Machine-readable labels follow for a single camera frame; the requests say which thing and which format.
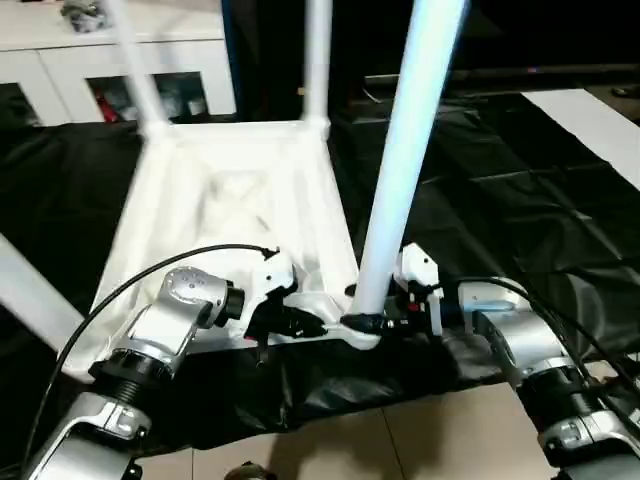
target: white cabinet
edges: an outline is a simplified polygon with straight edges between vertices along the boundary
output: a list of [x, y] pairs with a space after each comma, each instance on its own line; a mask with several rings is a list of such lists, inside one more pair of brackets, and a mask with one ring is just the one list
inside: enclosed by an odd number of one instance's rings
[[[164, 93], [168, 116], [185, 110], [235, 113], [220, 0], [127, 4], [146, 71]], [[42, 125], [104, 121], [115, 110], [110, 100], [128, 97], [114, 32], [75, 33], [59, 10], [58, 2], [0, 0], [0, 100], [3, 92], [11, 99], [24, 97], [20, 108], [31, 108], [26, 116]], [[163, 92], [163, 86], [170, 91]]]
[[[223, 41], [143, 43], [142, 56], [151, 74], [194, 73], [211, 115], [235, 112], [229, 62]], [[42, 61], [73, 122], [103, 121], [96, 102], [103, 80], [120, 78], [125, 67], [115, 45], [41, 50]]]
[[[0, 98], [4, 100], [0, 102], [0, 108], [24, 109], [24, 112], [16, 112], [15, 115], [24, 115], [27, 123], [32, 123], [29, 119], [32, 115], [41, 125], [59, 125], [70, 121], [36, 51], [0, 52], [0, 90]], [[21, 97], [24, 97], [23, 105], [20, 104]], [[6, 111], [4, 114], [5, 118], [12, 115]]]

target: cabinet door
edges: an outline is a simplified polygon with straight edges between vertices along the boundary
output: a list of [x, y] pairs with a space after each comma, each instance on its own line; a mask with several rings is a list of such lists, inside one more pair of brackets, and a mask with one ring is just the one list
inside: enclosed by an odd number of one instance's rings
[[[224, 41], [142, 43], [138, 47], [146, 71], [159, 85], [168, 117], [177, 111], [235, 113]], [[129, 120], [136, 116], [124, 86], [126, 70], [117, 46], [41, 50], [40, 56], [73, 121], [111, 121], [114, 116]]]
[[33, 50], [0, 52], [0, 128], [68, 121], [38, 54]]

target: white panel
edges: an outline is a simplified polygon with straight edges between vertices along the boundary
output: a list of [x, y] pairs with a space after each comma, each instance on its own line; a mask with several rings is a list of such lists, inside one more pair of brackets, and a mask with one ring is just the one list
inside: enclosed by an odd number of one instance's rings
[[640, 189], [640, 127], [585, 90], [524, 96]]
[[0, 52], [0, 83], [17, 83], [43, 125], [69, 122], [58, 92], [35, 51]]
[[[235, 112], [231, 73], [223, 41], [139, 45], [148, 73], [200, 72], [209, 113]], [[85, 79], [125, 75], [118, 47], [56, 48], [40, 55], [73, 121], [100, 122], [102, 114]]]

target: white pipe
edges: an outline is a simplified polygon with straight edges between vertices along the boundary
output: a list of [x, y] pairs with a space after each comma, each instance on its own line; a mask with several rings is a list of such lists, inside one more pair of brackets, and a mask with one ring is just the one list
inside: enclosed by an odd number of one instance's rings
[[47, 345], [62, 350], [82, 315], [0, 235], [0, 303]]
[[466, 0], [416, 0], [352, 313], [381, 313]]
[[145, 62], [135, 41], [133, 25], [124, 0], [106, 0], [105, 5], [128, 72], [128, 89], [140, 115], [139, 123], [142, 130], [148, 132], [155, 125], [168, 123], [158, 89], [151, 76], [145, 72]]
[[305, 26], [304, 113], [307, 121], [328, 128], [331, 0], [307, 0]]

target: light blue pole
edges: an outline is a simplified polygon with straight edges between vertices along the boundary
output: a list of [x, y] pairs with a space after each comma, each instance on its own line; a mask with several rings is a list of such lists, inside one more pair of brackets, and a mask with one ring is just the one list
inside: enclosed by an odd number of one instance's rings
[[467, 0], [415, 0], [351, 313], [381, 313]]

